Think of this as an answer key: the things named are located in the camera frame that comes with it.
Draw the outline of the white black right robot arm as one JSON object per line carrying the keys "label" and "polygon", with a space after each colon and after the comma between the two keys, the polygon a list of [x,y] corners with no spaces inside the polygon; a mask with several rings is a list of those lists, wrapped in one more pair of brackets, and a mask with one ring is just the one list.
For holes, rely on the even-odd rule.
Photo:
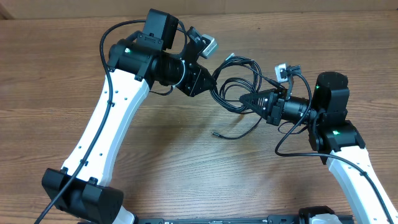
{"label": "white black right robot arm", "polygon": [[338,72],[319,74],[309,99],[291,95],[293,87],[249,93],[240,102],[267,123],[282,120],[308,130],[311,152],[299,157],[319,157],[338,181],[358,223],[397,223],[397,210],[381,185],[359,131],[346,119],[348,78]]}

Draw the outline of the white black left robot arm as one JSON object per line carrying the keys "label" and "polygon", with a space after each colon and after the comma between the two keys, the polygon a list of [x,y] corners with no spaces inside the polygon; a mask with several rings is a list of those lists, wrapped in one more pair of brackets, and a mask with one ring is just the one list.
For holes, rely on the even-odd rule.
{"label": "white black left robot arm", "polygon": [[156,9],[142,23],[142,30],[101,53],[104,86],[88,125],[62,167],[47,169],[42,177],[49,207],[88,222],[137,222],[123,207],[123,192],[110,183],[128,127],[153,84],[193,97],[216,83],[198,63],[215,52],[215,38]]}

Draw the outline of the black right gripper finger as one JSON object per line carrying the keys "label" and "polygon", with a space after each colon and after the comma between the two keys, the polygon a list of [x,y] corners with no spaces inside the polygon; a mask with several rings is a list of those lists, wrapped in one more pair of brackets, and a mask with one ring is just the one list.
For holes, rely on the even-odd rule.
{"label": "black right gripper finger", "polygon": [[248,93],[239,97],[239,101],[248,108],[267,108],[274,101],[276,88]]}
{"label": "black right gripper finger", "polygon": [[271,112],[270,101],[245,101],[244,106],[248,107],[266,121],[269,120],[269,115]]}

